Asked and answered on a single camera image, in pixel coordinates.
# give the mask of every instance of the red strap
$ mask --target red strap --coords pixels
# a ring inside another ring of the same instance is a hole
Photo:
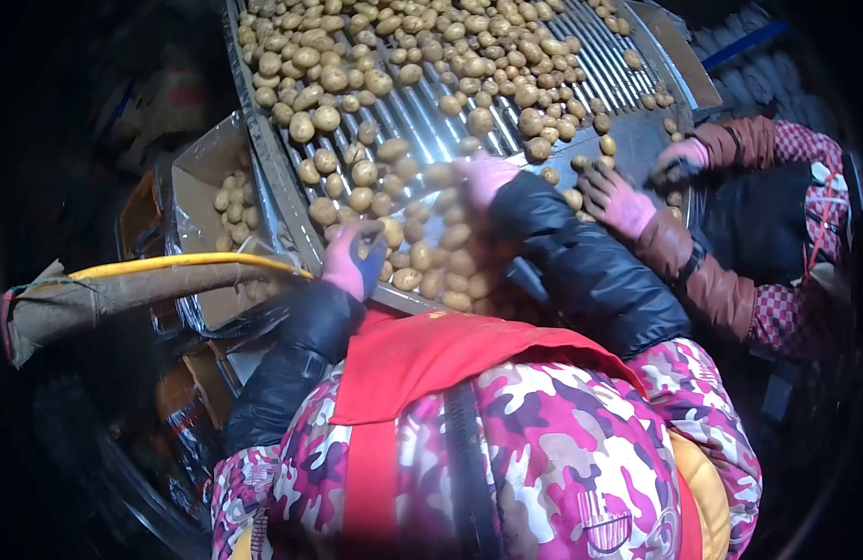
[[[396,542],[397,441],[393,421],[354,426],[347,464],[345,533],[363,542]]]
[[[681,553],[680,560],[702,560],[702,526],[695,507],[695,498],[686,480],[677,470],[677,487],[681,494]]]

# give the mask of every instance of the plastic bag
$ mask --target plastic bag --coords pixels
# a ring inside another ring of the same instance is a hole
[[[755,105],[755,99],[749,93],[749,88],[746,87],[745,81],[742,79],[742,73],[739,68],[731,68],[725,70],[720,75],[721,82],[732,91],[733,97],[736,99],[735,105],[750,106]]]
[[[746,89],[752,96],[752,99],[765,105],[773,99],[773,89],[771,83],[758,70],[755,63],[749,62],[743,65],[739,71],[742,73],[742,81],[746,84]]]

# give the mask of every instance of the glove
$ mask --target glove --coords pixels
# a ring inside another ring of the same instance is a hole
[[[522,170],[514,163],[494,158],[483,150],[476,151],[472,160],[457,160],[454,165],[468,179],[469,199],[479,211],[490,207],[499,188]]]
[[[366,301],[379,283],[387,253],[385,226],[362,219],[342,226],[325,251],[322,280],[334,284],[358,301]]]
[[[679,183],[708,167],[708,151],[694,138],[672,143],[655,160],[649,174],[655,185]]]
[[[621,175],[597,161],[583,170],[577,185],[587,212],[631,241],[639,239],[655,215],[648,196],[635,191]]]

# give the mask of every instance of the dark background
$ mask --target dark background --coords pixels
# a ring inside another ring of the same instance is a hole
[[[675,6],[682,4],[670,7],[682,13]],[[857,6],[848,3],[843,9],[810,0],[771,6],[786,10],[793,33],[806,46],[800,56],[826,71],[827,80],[835,85],[837,97],[828,100],[842,116],[850,139],[846,147],[859,152],[863,163],[863,23]],[[89,51],[92,38],[116,25],[118,18],[134,14],[135,7],[129,3],[116,13],[104,13],[104,5],[95,0],[0,3],[0,294],[38,274],[48,264],[45,254],[60,256],[68,270],[75,270],[101,253],[97,241],[86,236],[76,240],[74,251],[62,251],[57,234],[51,240],[54,246],[47,245],[46,250],[39,244],[51,232],[28,223],[24,208],[45,203],[49,195],[58,203],[65,200],[58,190],[63,188],[57,180],[61,173],[49,173],[48,164],[88,134],[83,123],[89,110],[87,65],[98,57]],[[180,30],[207,38],[207,48],[213,44],[219,50],[218,62],[214,59],[210,66],[216,73],[212,83],[228,82],[219,22],[207,18],[198,29],[186,29],[187,25],[180,24]],[[152,49],[130,53],[131,60],[136,56],[151,61],[155,54]],[[100,193],[77,196],[97,207],[112,203]],[[98,230],[97,212],[92,220],[77,224],[77,231]],[[66,474],[34,433],[36,391],[72,367],[58,352],[17,372],[6,363],[0,344],[0,551],[4,554],[10,547],[13,555],[22,556],[141,557],[141,549],[117,547],[103,528],[76,515],[75,487],[67,484]],[[828,505],[823,514],[802,530],[804,547],[788,557],[845,557],[863,550],[863,421],[858,430],[838,435],[840,454],[846,436],[860,444],[846,457],[839,485],[824,497]],[[816,496],[826,482],[813,480],[800,491]]]

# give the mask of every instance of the person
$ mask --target person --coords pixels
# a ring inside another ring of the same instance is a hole
[[[750,173],[708,194],[692,233],[607,168],[587,169],[578,186],[587,211],[673,286],[694,319],[770,357],[830,357],[848,305],[842,149],[801,125],[743,118],[672,143],[651,177],[664,187],[729,168]]]
[[[677,298],[536,175],[457,166],[590,338],[367,310],[385,243],[342,227],[226,421],[213,558],[739,557],[761,470]]]

